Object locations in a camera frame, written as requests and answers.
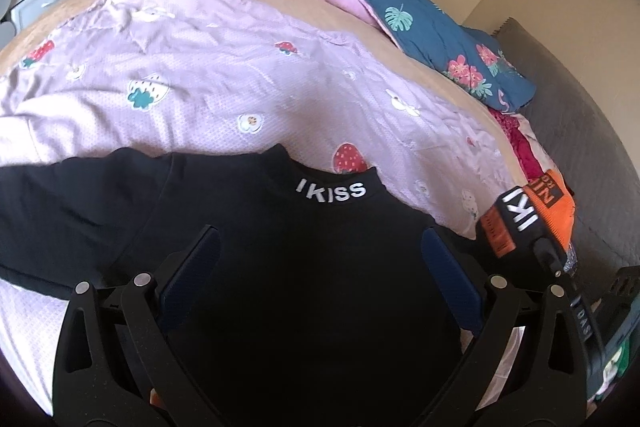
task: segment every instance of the gray upholstered headboard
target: gray upholstered headboard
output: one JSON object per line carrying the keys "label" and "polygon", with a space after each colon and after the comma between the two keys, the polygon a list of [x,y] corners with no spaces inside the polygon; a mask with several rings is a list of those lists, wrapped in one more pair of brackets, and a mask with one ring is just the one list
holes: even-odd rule
{"label": "gray upholstered headboard", "polygon": [[640,264],[636,168],[600,108],[548,49],[514,19],[496,38],[507,59],[536,84],[522,114],[575,192],[577,276],[595,300],[618,268]]}

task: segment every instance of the black sleeve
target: black sleeve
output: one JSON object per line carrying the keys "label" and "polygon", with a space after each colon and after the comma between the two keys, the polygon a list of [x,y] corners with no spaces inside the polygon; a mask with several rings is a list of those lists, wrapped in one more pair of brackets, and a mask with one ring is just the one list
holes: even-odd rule
{"label": "black sleeve", "polygon": [[152,213],[171,164],[171,155],[120,149],[1,168],[0,277],[58,298],[83,280],[126,283],[135,274],[110,268]]}

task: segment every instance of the beige wall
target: beige wall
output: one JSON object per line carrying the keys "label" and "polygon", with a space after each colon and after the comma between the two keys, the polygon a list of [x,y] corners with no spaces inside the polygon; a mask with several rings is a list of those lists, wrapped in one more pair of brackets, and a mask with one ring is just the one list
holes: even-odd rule
{"label": "beige wall", "polygon": [[582,83],[640,171],[640,0],[482,0],[465,25],[514,17]]}

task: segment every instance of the metal rivet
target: metal rivet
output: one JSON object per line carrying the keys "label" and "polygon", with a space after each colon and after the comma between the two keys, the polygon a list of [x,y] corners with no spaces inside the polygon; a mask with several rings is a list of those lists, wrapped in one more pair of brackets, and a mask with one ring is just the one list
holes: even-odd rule
{"label": "metal rivet", "polygon": [[562,288],[562,286],[554,284],[553,286],[551,286],[551,293],[553,293],[553,295],[555,295],[556,297],[564,297],[564,288]]}
{"label": "metal rivet", "polygon": [[89,288],[91,288],[91,286],[89,285],[89,283],[87,281],[79,282],[78,286],[76,286],[76,293],[78,295],[82,295],[83,293],[87,293]]}
{"label": "metal rivet", "polygon": [[139,273],[133,279],[133,284],[136,286],[146,286],[151,282],[151,276],[148,273]]}
{"label": "metal rivet", "polygon": [[507,288],[507,279],[505,279],[502,275],[494,275],[491,277],[491,284],[496,288]]}

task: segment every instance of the green leaf print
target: green leaf print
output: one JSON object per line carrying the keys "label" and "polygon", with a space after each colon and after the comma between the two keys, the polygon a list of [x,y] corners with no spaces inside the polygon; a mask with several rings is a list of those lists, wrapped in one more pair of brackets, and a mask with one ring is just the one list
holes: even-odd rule
{"label": "green leaf print", "polygon": [[403,12],[403,7],[404,4],[400,5],[400,9],[390,6],[385,10],[385,21],[395,32],[409,30],[414,23],[414,17],[408,12]]}

